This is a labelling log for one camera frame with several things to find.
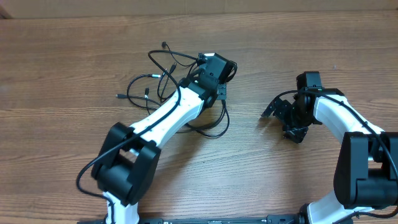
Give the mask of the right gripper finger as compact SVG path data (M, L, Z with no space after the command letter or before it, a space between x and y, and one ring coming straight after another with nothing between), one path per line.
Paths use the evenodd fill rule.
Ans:
M287 129L283 128L284 135L283 137L286 139L289 139L293 141L294 143L301 143L307 134L308 127L303 127L303 128L292 128L292 129Z
M270 115L273 115L277 118L283 118L282 114L282 103L283 101L280 98L276 98L272 100L265 111L261 114L263 118L268 118Z

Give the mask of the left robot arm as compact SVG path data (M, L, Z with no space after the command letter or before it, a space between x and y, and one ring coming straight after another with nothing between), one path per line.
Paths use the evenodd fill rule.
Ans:
M219 54L199 54L198 68L181 79L173 95L147 118L109 130L93 163L92 178L108 204L105 223L138 223L138 202L149 189L162 146L225 93L237 64Z

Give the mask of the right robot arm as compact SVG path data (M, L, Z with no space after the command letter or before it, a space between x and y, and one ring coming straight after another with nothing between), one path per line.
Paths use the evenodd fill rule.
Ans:
M325 125L340 142L333 190L303 205L296 214L268 215L267 223L352 223L368 216L397 215L376 210L397 206L397 133L386 132L361 116L337 88L325 88L319 72L296 77L294 102L277 95L262 113L282 123L284 137L301 143L312 124Z

